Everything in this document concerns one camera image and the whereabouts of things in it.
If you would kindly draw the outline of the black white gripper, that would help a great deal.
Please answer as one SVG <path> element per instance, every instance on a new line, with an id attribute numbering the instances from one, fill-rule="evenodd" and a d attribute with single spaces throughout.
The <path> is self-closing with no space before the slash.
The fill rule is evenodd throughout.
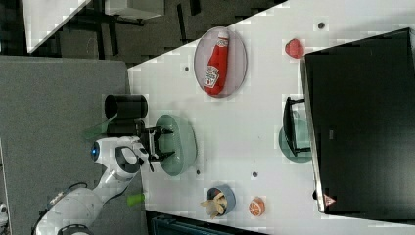
<path id="1" fill-rule="evenodd" d="M 160 152 L 158 154 L 158 139 L 160 134 L 171 134 L 174 131 L 161 126 L 147 128 L 143 120 L 138 120 L 135 125 L 136 134 L 140 139 L 140 143 L 148 154 L 150 169 L 154 170 L 152 162 L 162 162 L 174 154 L 174 151 L 166 153 Z"/>

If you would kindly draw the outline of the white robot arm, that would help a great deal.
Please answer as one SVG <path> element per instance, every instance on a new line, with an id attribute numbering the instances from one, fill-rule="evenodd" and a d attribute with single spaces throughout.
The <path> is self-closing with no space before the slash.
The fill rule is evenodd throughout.
<path id="1" fill-rule="evenodd" d="M 147 128 L 140 122 L 136 135 L 96 140 L 91 158 L 105 168 L 97 186 L 89 189 L 72 185 L 58 194 L 33 225 L 31 235 L 94 235 L 90 226 L 104 204 L 125 192 L 143 163 L 171 155 L 160 150 L 158 140 L 174 132 L 172 127 Z"/>

